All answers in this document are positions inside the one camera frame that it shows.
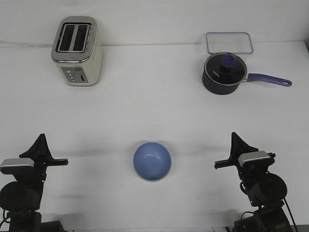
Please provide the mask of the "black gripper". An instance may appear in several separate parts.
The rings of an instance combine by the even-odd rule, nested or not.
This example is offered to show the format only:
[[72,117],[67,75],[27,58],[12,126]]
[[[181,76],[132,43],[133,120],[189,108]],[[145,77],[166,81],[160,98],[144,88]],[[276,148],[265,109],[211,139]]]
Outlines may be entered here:
[[30,149],[20,154],[19,158],[30,158],[34,161],[33,167],[22,168],[22,174],[19,177],[19,181],[30,186],[45,182],[48,167],[66,166],[69,163],[68,159],[55,159],[52,157],[44,133],[41,133]]
[[231,133],[231,149],[228,159],[219,160],[214,163],[215,169],[235,166],[239,178],[244,186],[252,185],[268,171],[268,167],[275,162],[275,153],[268,153],[271,158],[245,163],[243,167],[239,165],[238,158],[244,153],[256,152],[258,148],[252,147],[244,142],[235,132]]

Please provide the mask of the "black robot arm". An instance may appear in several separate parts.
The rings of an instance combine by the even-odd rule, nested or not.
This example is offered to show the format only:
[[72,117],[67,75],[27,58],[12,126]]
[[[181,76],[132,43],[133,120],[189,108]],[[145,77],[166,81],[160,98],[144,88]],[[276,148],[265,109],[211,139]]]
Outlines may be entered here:
[[267,153],[244,142],[235,132],[231,134],[230,156],[216,161],[215,169],[235,166],[241,180],[240,189],[252,207],[258,209],[250,217],[235,221],[234,232],[293,232],[282,207],[287,204],[287,185],[268,168],[275,162],[275,154]]
[[40,134],[28,151],[18,158],[5,159],[0,164],[2,174],[15,180],[0,191],[2,223],[11,232],[63,232],[59,220],[42,222],[41,206],[46,171],[51,166],[66,166],[68,159],[55,159],[49,150],[45,134]]

